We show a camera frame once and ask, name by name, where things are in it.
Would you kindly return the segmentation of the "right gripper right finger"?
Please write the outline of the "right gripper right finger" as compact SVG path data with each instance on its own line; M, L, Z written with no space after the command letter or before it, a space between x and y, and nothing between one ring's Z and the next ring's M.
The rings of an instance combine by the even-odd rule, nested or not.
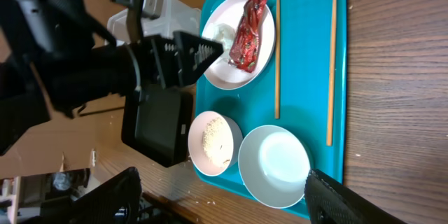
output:
M309 171L304 198L312 224L405 224L319 169Z

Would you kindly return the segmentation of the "white tissue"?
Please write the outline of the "white tissue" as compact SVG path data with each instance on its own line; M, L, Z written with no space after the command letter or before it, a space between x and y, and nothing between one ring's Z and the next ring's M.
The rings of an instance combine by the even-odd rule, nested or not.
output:
M235 29L225 23L212 23L203 37L222 44L224 51L229 52L235 39Z

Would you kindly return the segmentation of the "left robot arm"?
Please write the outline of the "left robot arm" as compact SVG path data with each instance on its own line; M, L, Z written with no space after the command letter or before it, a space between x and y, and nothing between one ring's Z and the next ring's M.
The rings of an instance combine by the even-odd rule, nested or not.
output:
M184 31L145 36L141 21L158 18L163 0L111 1L128 10L128 44L118 45L83 0L1 0L10 48L1 63L2 153L48 122L49 108L73 118L110 94L142 105L147 84L192 85L223 54L220 43Z

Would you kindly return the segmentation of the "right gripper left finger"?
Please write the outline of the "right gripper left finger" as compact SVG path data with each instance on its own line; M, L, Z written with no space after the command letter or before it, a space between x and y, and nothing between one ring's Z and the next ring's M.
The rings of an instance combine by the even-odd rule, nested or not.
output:
M78 199L73 206L41 219L47 224L114 223L123 209L123 223L136 223L142 194L137 168L129 167Z

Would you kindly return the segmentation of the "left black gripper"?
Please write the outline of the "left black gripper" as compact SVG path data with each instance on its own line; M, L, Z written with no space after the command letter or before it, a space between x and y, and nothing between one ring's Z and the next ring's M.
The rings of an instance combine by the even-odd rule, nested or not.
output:
M195 84L224 52L221 43L185 31L175 31L174 39L147 36L131 49L141 77L163 89Z

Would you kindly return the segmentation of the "red snack wrapper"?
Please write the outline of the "red snack wrapper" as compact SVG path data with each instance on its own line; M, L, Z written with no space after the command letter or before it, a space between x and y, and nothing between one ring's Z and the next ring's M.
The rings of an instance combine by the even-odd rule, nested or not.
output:
M258 29L266 3L267 0L248 0L244 4L244 12L230 49L229 63L248 73L252 73L257 64L260 49Z

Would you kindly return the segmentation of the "pink bowl with rice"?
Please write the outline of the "pink bowl with rice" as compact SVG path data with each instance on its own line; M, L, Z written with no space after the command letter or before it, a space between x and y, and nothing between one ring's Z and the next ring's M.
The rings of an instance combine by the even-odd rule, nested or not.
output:
M219 176L237 162L242 141L242 131L233 119L205 111L190 126L188 152L202 174Z

